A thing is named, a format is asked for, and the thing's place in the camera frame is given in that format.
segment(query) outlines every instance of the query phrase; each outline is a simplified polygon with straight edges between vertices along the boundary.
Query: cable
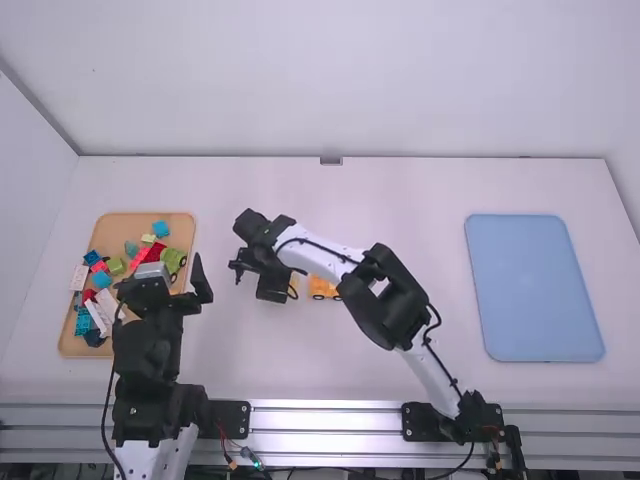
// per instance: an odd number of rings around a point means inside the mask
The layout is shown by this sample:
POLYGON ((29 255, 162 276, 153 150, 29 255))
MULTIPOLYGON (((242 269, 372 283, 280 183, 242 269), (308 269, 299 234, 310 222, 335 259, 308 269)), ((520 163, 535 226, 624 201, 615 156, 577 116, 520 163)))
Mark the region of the cable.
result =
POLYGON ((353 258, 340 253, 340 252, 336 252, 335 250, 331 250, 330 248, 325 247, 324 245, 320 245, 319 243, 313 242, 311 240, 309 240, 308 238, 302 238, 302 237, 295 237, 295 238, 290 238, 289 240, 284 241, 278 248, 276 248, 276 257, 278 256, 278 253, 280 252, 280 250, 282 250, 286 245, 293 243, 293 242, 299 242, 299 243, 306 243, 308 245, 311 245, 312 247, 316 247, 324 252, 330 253, 332 255, 335 255, 336 257, 338 257, 340 260, 342 260, 343 262, 349 262, 349 263, 353 263, 354 265, 360 265, 360 262, 358 262, 357 260, 354 260, 353 258))
POLYGON ((300 298, 300 296, 298 295, 298 291, 295 289, 293 285, 289 284, 289 290, 293 292, 293 295, 292 295, 287 291, 287 297, 289 297, 291 300, 297 300, 300 298))
POLYGON ((436 307, 434 307, 431 303, 427 304, 427 309, 431 310, 433 312, 433 315, 436 317, 436 324, 435 325, 431 325, 429 327, 427 327, 427 329, 424 331, 424 334, 422 335, 422 341, 425 342, 426 338, 427 338, 427 334, 431 331, 431 330, 435 330, 436 328, 438 328, 440 325, 442 325, 442 317, 440 316, 440 312, 438 312, 438 310, 436 309, 436 307))
POLYGON ((441 473, 440 475, 436 475, 435 477, 426 478, 425 480, 440 480, 442 478, 447 478, 448 476, 453 475, 459 470, 462 470, 462 467, 464 467, 467 464, 467 462, 471 458, 471 455, 473 455, 473 449, 475 448, 475 446, 476 446, 476 442, 471 442, 471 448, 469 449, 469 453, 467 453, 467 456, 464 458, 464 460, 460 462, 460 465, 458 465, 455 468, 452 468, 447 472, 441 473))
POLYGON ((100 434, 102 435, 102 444, 104 445, 104 449, 107 451, 107 455, 109 455, 109 458, 111 458, 111 461, 118 469, 118 472, 120 472, 120 477, 122 478, 122 480, 127 480, 127 477, 124 474, 124 468, 122 468, 122 465, 120 465, 120 461, 118 460, 118 457, 116 457, 116 455, 113 453, 113 450, 111 450, 111 447, 109 446, 109 442, 107 441, 107 434, 105 433, 105 430, 104 430, 104 422, 107 419, 107 409, 109 408, 109 396, 111 395, 111 387, 113 386, 114 373, 115 373, 114 366, 111 365, 111 374, 109 375, 109 386, 107 387, 107 396, 104 399, 104 408, 102 409, 102 420, 100 420, 100 434))

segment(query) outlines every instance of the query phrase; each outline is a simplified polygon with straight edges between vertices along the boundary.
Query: yellow toy car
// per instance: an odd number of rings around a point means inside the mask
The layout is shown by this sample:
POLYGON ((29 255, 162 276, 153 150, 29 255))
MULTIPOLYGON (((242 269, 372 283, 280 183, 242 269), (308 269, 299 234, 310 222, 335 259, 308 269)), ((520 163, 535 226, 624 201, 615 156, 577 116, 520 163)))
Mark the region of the yellow toy car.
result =
POLYGON ((316 275, 309 275, 309 296, 314 300, 333 298, 337 302, 342 301, 336 287, 316 275))

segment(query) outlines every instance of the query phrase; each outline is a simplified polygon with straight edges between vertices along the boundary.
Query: wooden tray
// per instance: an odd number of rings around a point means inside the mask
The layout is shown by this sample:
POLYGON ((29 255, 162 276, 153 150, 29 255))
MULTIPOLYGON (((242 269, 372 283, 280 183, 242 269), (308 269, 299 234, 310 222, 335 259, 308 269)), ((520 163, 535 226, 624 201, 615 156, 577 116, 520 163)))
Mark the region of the wooden tray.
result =
MULTIPOLYGON (((120 257, 127 263, 127 271, 123 275, 119 275, 113 279, 113 283, 117 283, 123 278, 131 275, 129 265, 131 259, 127 257, 124 251, 124 242, 129 240, 141 245, 140 237, 144 233, 153 233, 151 224, 158 220, 164 220, 169 225, 171 234, 164 237, 160 241, 168 247, 177 248, 185 252, 189 252, 189 261, 191 263, 191 247, 193 245, 193 236, 195 234, 196 225, 194 218, 189 213, 107 213, 98 219, 96 226, 91 235, 91 241, 85 252, 78 252, 78 264, 81 264, 82 256, 89 250, 95 249, 102 256, 120 257)), ((180 269, 178 279, 171 288, 171 293, 180 293, 184 289, 187 280, 188 264, 180 269)), ((69 272, 73 271, 73 265, 69 266, 69 272)), ((85 282, 85 288, 93 288, 91 281, 91 273, 85 282)), ((113 285, 109 290, 115 298, 113 285)), ((91 348, 84 341, 84 338, 74 335, 76 326, 76 312, 73 310, 73 292, 69 292, 70 302, 67 316, 64 319, 60 340, 58 341, 58 350, 63 357, 70 358, 111 358, 113 355, 111 349, 111 338, 100 348, 91 348)), ((132 320, 137 318, 126 307, 123 308, 126 319, 132 320)))

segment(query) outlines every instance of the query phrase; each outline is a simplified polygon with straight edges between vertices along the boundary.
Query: white lego brick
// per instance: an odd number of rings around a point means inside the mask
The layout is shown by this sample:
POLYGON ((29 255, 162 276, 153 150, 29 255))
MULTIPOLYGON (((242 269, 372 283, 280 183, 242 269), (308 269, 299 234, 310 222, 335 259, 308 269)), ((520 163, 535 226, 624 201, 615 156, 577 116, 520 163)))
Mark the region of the white lego brick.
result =
POLYGON ((109 328, 111 327, 112 322, 109 321, 109 317, 102 307, 97 303, 92 302, 91 299, 84 302, 84 306, 87 307, 89 315, 91 315, 91 318, 93 318, 93 321, 100 330, 100 337, 105 338, 109 336, 109 328))
POLYGON ((69 288, 74 292, 81 292, 84 289, 87 275, 89 275, 89 267, 87 265, 76 265, 76 268, 73 269, 73 277, 71 277, 69 288))
MULTIPOLYGON (((111 295, 109 289, 103 288, 98 293, 96 293, 96 301, 98 302, 98 305, 102 307, 107 316, 111 319, 111 323, 113 323, 113 320, 116 316, 116 310, 118 309, 118 302, 115 298, 113 298, 113 295, 111 295)), ((124 320, 124 312, 122 311, 122 309, 118 313, 118 318, 120 320, 124 320)))

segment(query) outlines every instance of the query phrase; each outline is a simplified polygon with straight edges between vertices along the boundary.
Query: light blue tray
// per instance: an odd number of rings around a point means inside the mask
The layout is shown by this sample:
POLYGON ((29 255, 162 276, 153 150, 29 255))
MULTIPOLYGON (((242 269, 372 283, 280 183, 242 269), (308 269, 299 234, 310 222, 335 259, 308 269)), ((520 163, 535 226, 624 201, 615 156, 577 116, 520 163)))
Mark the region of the light blue tray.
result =
POLYGON ((467 243, 487 352, 503 362, 597 362, 604 344, 565 223, 471 215, 467 243))

